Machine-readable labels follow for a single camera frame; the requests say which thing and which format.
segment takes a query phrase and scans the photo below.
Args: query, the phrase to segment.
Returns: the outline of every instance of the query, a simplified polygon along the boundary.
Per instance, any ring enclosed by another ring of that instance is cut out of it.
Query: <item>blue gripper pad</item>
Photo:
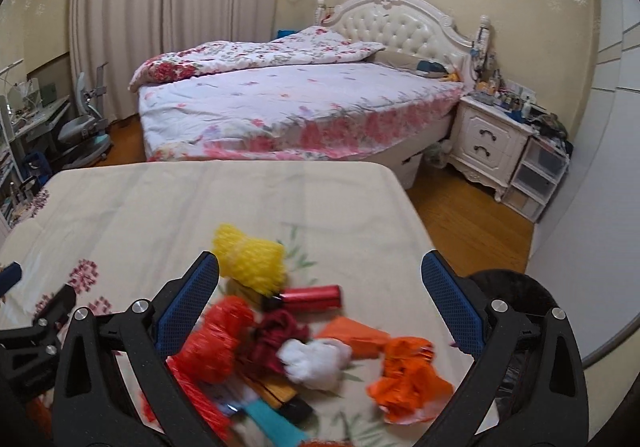
[[[212,253],[203,253],[185,274],[187,278],[156,324],[156,351],[162,359],[182,349],[204,306],[218,285],[220,270]]]
[[[458,348],[478,359],[484,349],[482,319],[468,301],[439,254],[422,258],[422,283],[429,292]]]
[[[18,263],[12,263],[0,271],[0,297],[11,290],[22,279],[22,268]]]

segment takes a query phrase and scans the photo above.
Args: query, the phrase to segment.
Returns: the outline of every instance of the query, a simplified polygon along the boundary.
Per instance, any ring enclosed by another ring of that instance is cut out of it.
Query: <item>tufted headboard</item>
[[[318,1],[324,8],[324,0]],[[348,0],[334,8],[322,26],[355,41],[380,42],[389,49],[453,64],[466,85],[474,83],[470,54],[473,42],[460,35],[453,18],[424,0]],[[490,21],[482,16],[479,36],[489,33]],[[486,36],[480,43],[486,51]]]

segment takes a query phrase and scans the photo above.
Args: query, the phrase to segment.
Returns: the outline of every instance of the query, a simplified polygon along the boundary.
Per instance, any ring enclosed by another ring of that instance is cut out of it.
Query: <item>white wardrobe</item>
[[[527,267],[567,312],[591,366],[591,435],[640,371],[640,1],[602,0],[599,37],[571,169]]]

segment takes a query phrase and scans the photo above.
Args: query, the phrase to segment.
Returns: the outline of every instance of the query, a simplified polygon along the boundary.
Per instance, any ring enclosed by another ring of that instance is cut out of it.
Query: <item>beige tablecloth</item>
[[[30,323],[63,283],[74,284],[78,304],[94,313],[151,299],[209,250],[217,226],[229,222],[252,236],[281,240],[293,286],[339,284],[345,315],[392,336],[432,341],[438,373],[455,386],[471,365],[471,357],[450,346],[420,280],[420,261],[433,244],[393,173],[380,165],[211,161],[95,168],[55,176],[38,201],[34,217],[17,225],[0,252],[0,263],[17,261],[24,271],[0,309],[4,329]],[[320,319],[310,322],[314,331],[325,324]],[[137,392],[126,358],[121,367]],[[341,438],[338,413],[344,410],[357,446],[412,445],[426,426],[384,425],[366,395],[380,369],[380,360],[356,361],[338,396],[303,391],[318,416],[309,432]],[[496,419],[492,410],[485,424]],[[251,422],[236,430],[248,445],[265,445]]]

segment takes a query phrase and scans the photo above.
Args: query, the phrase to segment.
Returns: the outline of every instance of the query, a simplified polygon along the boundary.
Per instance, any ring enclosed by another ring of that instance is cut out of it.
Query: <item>drawer handle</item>
[[[496,141],[496,140],[497,140],[497,138],[495,138],[495,135],[494,135],[491,131],[489,131],[488,129],[481,129],[481,130],[480,130],[480,136],[484,136],[484,135],[486,135],[486,134],[490,135],[490,136],[491,136],[491,139],[492,139],[493,141]]]
[[[491,153],[489,151],[487,151],[487,149],[485,147],[482,147],[481,145],[475,145],[474,146],[474,151],[476,151],[476,153],[481,149],[484,151],[484,154],[486,154],[487,158],[489,158],[491,156]]]

